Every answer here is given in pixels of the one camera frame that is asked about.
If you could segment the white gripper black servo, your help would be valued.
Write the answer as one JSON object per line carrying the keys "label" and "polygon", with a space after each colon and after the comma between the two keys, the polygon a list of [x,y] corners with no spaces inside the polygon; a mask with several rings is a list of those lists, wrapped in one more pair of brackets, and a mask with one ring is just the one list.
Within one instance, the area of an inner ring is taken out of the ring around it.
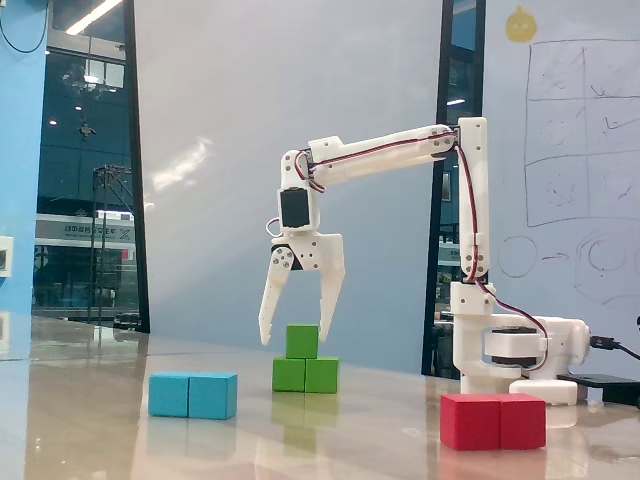
{"label": "white gripper black servo", "polygon": [[282,234],[272,240],[271,260],[258,316],[263,345],[270,341],[276,307],[292,270],[318,271],[321,274],[319,340],[325,342],[345,276],[342,236],[303,232]]}

